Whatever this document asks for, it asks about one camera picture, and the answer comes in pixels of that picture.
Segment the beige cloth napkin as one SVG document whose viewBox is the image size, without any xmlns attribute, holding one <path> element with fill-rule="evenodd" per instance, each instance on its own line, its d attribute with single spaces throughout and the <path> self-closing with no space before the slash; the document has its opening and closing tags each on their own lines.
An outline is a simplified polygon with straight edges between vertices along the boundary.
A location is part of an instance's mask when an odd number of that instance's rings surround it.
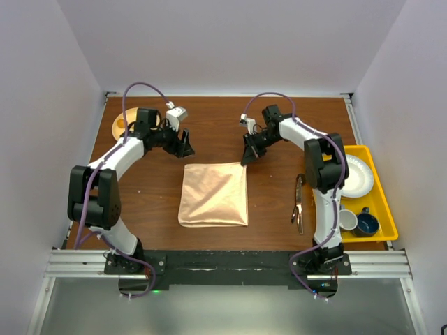
<svg viewBox="0 0 447 335">
<path fill-rule="evenodd" d="M 247 227 L 247 168 L 238 162 L 186 165 L 177 218 L 185 228 Z"/>
</svg>

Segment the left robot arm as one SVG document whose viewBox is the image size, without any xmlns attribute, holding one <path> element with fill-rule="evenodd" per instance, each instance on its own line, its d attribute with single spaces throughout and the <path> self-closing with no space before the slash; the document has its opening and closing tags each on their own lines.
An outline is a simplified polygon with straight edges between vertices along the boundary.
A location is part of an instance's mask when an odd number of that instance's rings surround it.
<svg viewBox="0 0 447 335">
<path fill-rule="evenodd" d="M 172 103 L 165 115 L 155 109 L 138 108 L 134 121 L 123 120 L 124 132 L 109 151 L 87 166 L 72 168 L 68 217 L 79 225 L 75 248 L 86 240 L 82 232 L 88 228 L 110 246 L 117 263 L 128 273 L 145 270 L 142 243 L 122 220 L 119 180 L 153 148 L 160 147 L 177 158 L 193 155 L 188 130 L 179 129 L 187 115 L 185 108 Z"/>
</svg>

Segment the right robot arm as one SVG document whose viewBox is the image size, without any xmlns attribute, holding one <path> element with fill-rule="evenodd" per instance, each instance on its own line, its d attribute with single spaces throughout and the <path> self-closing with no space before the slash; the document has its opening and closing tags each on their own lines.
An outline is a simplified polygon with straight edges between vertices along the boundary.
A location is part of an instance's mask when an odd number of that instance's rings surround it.
<svg viewBox="0 0 447 335">
<path fill-rule="evenodd" d="M 244 112 L 240 125 L 243 136 L 241 165 L 263 157 L 267 148 L 280 140 L 291 142 L 304 151 L 305 183 L 312 188 L 316 208 L 316 230 L 313 246 L 299 256 L 310 254 L 312 268 L 327 274 L 344 256 L 339 227 L 340 202 L 344 182 L 349 176 L 342 138 L 312 128 L 294 114 L 282 114 L 277 105 L 262 111 L 265 128 L 256 130 L 256 121 Z"/>
</svg>

